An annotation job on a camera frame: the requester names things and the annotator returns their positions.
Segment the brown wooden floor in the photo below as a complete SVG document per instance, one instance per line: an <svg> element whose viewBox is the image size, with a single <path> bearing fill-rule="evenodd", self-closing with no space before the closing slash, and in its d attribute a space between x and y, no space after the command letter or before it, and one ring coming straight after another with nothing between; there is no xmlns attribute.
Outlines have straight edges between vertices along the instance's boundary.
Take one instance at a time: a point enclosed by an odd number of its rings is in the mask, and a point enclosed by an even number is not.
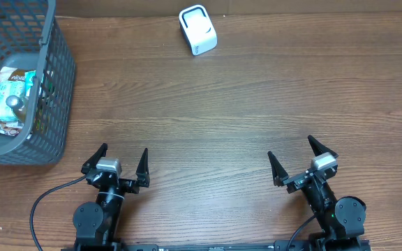
<svg viewBox="0 0 402 251"><path fill-rule="evenodd" d="M128 196L119 225L128 243L289 238L311 212L272 185L266 152L299 173L308 134L340 154L330 186L367 203L373 250L402 250L402 13L213 23L218 47L193 57L176 17L60 21L78 67L66 154L55 167L0 167L0 250L35 250L34 200L80 177L103 142L125 177L149 148L151 187ZM73 244L73 212L96 193L79 183L42 201L45 250Z"/></svg>

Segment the wood grain surface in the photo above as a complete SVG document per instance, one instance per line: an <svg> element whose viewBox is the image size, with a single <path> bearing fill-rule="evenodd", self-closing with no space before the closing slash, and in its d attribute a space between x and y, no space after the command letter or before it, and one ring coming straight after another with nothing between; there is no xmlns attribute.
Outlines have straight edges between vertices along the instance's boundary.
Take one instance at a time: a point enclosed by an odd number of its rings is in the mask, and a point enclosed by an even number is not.
<svg viewBox="0 0 402 251"><path fill-rule="evenodd" d="M402 250L402 13L212 19L218 46L197 57L176 17L60 20L77 61L65 156L0 167L0 250L35 250L34 200L80 177L103 142L130 178L149 148L151 186L128 196L119 224L126 242L287 239L311 212L300 192L273 186L266 152L302 172L309 134L340 154L336 196L366 202L363 238ZM44 250L73 244L73 212L96 193L78 183L44 198Z"/></svg>
<svg viewBox="0 0 402 251"><path fill-rule="evenodd" d="M402 0L57 0L57 14L67 17L169 16L178 15L195 4L202 4L210 15L402 11Z"/></svg>

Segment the crumpled packaging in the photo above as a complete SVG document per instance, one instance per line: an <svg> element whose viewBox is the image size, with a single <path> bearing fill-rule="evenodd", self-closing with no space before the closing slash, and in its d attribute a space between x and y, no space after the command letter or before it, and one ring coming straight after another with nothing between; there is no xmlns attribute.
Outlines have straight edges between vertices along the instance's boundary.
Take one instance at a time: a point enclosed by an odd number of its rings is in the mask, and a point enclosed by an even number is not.
<svg viewBox="0 0 402 251"><path fill-rule="evenodd" d="M23 123L19 122L12 109L6 105L10 95L21 96L25 92L25 72L17 68L3 67L0 71L0 133L16 136L21 132Z"/></svg>

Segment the white device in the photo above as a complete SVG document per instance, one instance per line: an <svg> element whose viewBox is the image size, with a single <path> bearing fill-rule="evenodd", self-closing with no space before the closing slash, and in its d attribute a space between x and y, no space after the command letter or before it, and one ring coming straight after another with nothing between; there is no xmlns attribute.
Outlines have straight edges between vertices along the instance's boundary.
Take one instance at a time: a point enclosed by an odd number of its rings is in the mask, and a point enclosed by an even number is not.
<svg viewBox="0 0 402 251"><path fill-rule="evenodd" d="M218 40L206 8L191 6L179 13L181 31L194 56L215 48Z"/></svg>

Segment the gray plastic basket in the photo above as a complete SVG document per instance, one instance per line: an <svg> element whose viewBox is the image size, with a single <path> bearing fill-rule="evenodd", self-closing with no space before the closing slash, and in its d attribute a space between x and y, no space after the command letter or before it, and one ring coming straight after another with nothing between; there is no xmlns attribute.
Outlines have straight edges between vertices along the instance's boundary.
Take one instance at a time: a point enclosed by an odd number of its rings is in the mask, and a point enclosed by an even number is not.
<svg viewBox="0 0 402 251"><path fill-rule="evenodd" d="M36 69L36 77L21 133L16 137L0 134L0 164L60 161L75 62L55 20L55 0L0 0L0 70L3 66Z"/></svg>

